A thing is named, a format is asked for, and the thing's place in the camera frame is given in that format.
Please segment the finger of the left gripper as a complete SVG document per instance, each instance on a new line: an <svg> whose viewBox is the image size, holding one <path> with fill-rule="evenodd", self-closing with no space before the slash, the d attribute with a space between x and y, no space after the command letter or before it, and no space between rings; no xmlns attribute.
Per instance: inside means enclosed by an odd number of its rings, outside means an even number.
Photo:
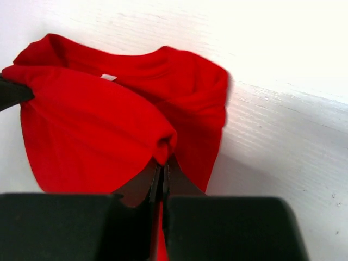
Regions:
<svg viewBox="0 0 348 261"><path fill-rule="evenodd" d="M7 80L1 74L0 80L0 111L34 98L33 91L25 84Z"/></svg>

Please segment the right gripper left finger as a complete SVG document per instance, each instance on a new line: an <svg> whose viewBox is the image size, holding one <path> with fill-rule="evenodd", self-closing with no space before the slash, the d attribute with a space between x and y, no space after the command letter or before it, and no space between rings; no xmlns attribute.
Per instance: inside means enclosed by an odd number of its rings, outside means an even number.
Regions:
<svg viewBox="0 0 348 261"><path fill-rule="evenodd" d="M154 201L160 179L161 166L155 160L145 166L135 177L113 192L127 207L136 208L143 202Z"/></svg>

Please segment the red t-shirt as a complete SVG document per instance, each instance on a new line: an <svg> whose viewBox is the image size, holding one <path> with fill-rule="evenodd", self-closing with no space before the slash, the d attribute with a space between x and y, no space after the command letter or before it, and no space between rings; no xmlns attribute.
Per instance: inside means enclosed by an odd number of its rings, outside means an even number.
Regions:
<svg viewBox="0 0 348 261"><path fill-rule="evenodd" d="M34 98L21 129L41 193L1 196L1 260L223 260L225 199L163 196L175 156L204 193L226 120L229 74L169 46L129 56L48 34L2 70ZM155 160L156 198L115 190Z"/></svg>

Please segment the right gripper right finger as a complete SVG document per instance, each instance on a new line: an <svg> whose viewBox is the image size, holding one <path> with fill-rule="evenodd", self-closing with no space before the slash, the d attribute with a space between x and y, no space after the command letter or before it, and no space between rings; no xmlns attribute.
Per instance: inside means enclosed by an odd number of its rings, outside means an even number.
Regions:
<svg viewBox="0 0 348 261"><path fill-rule="evenodd" d="M175 156L164 166L163 196L206 196L182 171Z"/></svg>

